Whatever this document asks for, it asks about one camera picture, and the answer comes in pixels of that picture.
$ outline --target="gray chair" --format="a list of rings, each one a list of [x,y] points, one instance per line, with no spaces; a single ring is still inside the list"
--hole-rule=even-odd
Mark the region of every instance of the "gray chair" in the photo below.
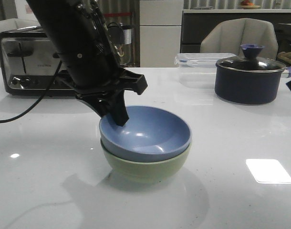
[[[218,24],[201,43],[200,52],[229,52],[243,56],[241,44],[264,45],[259,56],[276,59],[278,43],[273,24],[251,18]]]
[[[23,20],[17,18],[0,21],[0,32],[39,25],[38,21]]]

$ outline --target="black cable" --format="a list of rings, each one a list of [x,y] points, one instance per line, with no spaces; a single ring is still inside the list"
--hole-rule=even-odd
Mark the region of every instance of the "black cable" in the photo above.
[[[18,116],[15,116],[15,117],[13,117],[13,118],[9,118],[9,119],[3,119],[3,120],[0,120],[0,123],[8,123],[8,122],[11,122],[11,121],[14,121],[14,120],[16,120],[16,119],[18,119],[18,118],[20,118],[20,117],[23,117],[25,114],[27,114],[30,110],[32,110],[42,99],[43,99],[43,97],[46,95],[46,93],[47,93],[47,91],[49,91],[49,89],[50,89],[50,87],[51,87],[51,85],[53,84],[53,82],[54,82],[54,80],[55,80],[55,78],[56,78],[56,76],[58,75],[58,73],[59,73],[59,70],[60,70],[60,68],[61,68],[61,64],[62,64],[62,61],[60,61],[60,63],[59,63],[59,65],[58,65],[58,67],[57,67],[57,69],[56,69],[56,71],[55,71],[55,73],[54,73],[54,75],[53,75],[53,77],[52,77],[52,79],[51,79],[51,81],[49,82],[49,84],[48,84],[48,86],[47,86],[47,88],[45,89],[45,91],[43,92],[43,94],[38,98],[38,100],[37,101],[35,101],[35,103],[33,103],[27,110],[25,110],[23,113],[21,113],[21,114],[19,114]]]

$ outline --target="pot handle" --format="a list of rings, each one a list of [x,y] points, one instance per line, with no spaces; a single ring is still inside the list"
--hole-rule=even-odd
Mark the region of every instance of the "pot handle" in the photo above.
[[[281,76],[283,78],[290,78],[291,77],[291,66],[286,67]]]

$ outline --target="wall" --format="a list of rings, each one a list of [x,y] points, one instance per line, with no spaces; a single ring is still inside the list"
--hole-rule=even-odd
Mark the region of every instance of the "wall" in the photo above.
[[[15,0],[15,5],[17,11],[17,18],[25,20],[36,20],[36,17],[29,8],[29,5],[26,0]]]

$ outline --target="appliance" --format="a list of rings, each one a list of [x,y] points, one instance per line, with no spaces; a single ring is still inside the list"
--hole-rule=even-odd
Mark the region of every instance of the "appliance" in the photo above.
[[[0,33],[0,65],[5,89],[13,95],[40,95],[47,88],[60,63],[53,43],[40,26]],[[63,65],[58,73],[73,86]],[[75,95],[57,79],[48,95]]]

